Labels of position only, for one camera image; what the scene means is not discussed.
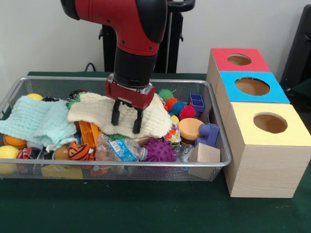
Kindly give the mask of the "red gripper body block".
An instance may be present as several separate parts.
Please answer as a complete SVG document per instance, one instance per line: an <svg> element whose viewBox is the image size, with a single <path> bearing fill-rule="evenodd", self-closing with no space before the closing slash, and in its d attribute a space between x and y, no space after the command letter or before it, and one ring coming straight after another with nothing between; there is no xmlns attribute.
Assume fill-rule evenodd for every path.
<svg viewBox="0 0 311 233"><path fill-rule="evenodd" d="M149 83L146 88L128 88L107 79L105 83L105 94L107 97L131 104L134 108L146 109L155 95L155 87Z"/></svg>

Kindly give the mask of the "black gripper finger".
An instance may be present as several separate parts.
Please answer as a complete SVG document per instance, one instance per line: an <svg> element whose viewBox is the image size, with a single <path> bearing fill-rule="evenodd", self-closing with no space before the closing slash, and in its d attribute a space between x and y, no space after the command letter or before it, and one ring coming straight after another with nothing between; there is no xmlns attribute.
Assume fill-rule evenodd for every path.
<svg viewBox="0 0 311 233"><path fill-rule="evenodd" d="M112 119L111 123L113 126L117 126L119 123L119 117L120 117L120 107L121 102L119 100L115 100L114 106L113 106L113 111L112 111Z"/></svg>
<svg viewBox="0 0 311 233"><path fill-rule="evenodd" d="M138 134L140 133L140 129L141 129L141 123L142 123L142 119L143 119L143 110L142 109L138 109L137 110L137 119L134 122L133 125L133 133L134 134Z"/></svg>

